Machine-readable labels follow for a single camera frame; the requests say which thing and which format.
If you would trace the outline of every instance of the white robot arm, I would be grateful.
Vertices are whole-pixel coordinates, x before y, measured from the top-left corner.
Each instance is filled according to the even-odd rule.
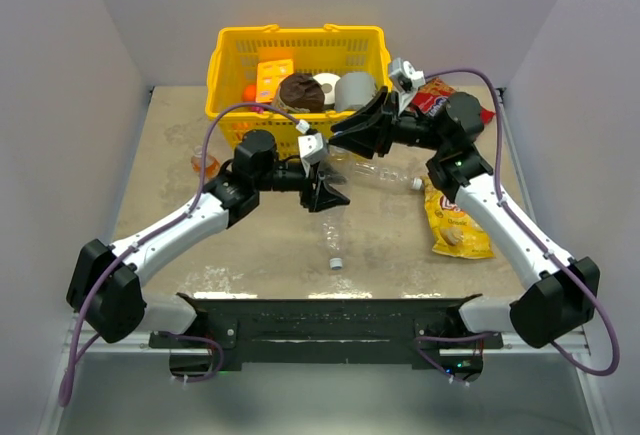
[[[184,333],[196,318],[185,298],[142,292],[165,265],[244,218],[258,206],[260,191],[299,192],[301,205],[310,212],[349,204],[331,187],[321,168],[329,153],[322,135],[305,135],[298,142],[300,160],[280,161],[269,132],[249,132],[236,147],[234,158],[195,197],[195,207],[192,198],[150,227],[109,246],[99,240],[87,243],[78,257],[67,302],[79,311],[105,268],[126,255],[91,299],[86,320],[109,343],[134,330]]]
[[[598,267],[553,242],[496,183],[474,145],[484,130],[478,100],[458,92],[433,116],[405,111],[425,76],[401,59],[390,64],[389,76],[396,90],[383,87],[366,107],[332,126],[329,143],[366,158],[384,156],[393,143],[436,151],[427,162],[434,186],[489,233],[525,289],[518,300],[479,296],[466,302],[459,313],[467,330],[515,331],[540,348],[589,321],[594,305],[566,271],[595,296]]]

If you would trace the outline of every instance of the yellow basket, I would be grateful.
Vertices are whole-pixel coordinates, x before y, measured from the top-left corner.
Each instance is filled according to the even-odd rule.
[[[391,87],[387,77],[391,59],[384,44],[384,32],[378,27],[328,24],[323,28],[282,29],[278,25],[225,28],[218,34],[218,44],[209,62],[206,114],[215,118],[229,105],[242,101],[244,88],[256,81],[258,62],[285,58],[293,59],[297,72],[313,75],[331,72],[342,76],[366,71],[378,87]],[[331,111],[297,116],[328,137],[330,126],[352,113]],[[223,117],[219,126],[232,148],[246,132],[260,128],[275,136],[281,157],[298,153],[300,134],[282,115],[235,111]]]

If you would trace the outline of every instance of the plastic bottle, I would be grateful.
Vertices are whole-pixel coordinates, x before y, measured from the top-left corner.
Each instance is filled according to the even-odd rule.
[[[407,170],[392,165],[383,165],[379,161],[358,160],[353,168],[353,183],[379,188],[386,192],[403,193],[410,190],[420,191],[424,183]]]
[[[322,166],[329,183],[343,195],[349,195],[350,179],[353,172],[352,155],[339,148],[331,147],[327,164]],[[320,231],[329,256],[329,268],[340,270],[344,266],[344,214],[347,207],[338,206],[321,212]]]
[[[193,155],[191,156],[191,167],[193,171],[200,175],[200,167],[202,163],[202,146],[198,145],[193,149]],[[205,166],[204,176],[205,182],[212,179],[218,174],[218,170],[220,169],[220,162],[211,155],[207,153],[207,164]]]

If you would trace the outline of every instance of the yellow chip bag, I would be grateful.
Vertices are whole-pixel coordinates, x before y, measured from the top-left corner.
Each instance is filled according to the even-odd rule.
[[[424,208],[436,241],[433,251],[472,260],[493,258],[491,239],[480,225],[433,185],[425,183],[425,187]]]

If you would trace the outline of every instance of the white wall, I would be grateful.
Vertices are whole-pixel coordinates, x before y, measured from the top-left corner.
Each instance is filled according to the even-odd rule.
[[[146,90],[102,0],[0,0],[0,433],[37,429]]]
[[[600,380],[616,434],[640,425],[640,0],[558,0],[507,88],[507,108],[540,224],[590,255],[619,330],[620,370]],[[610,357],[588,327],[598,366]]]
[[[205,83],[226,26],[382,26],[396,56],[424,70],[470,65],[500,85],[515,73],[556,0],[105,0],[153,84]]]

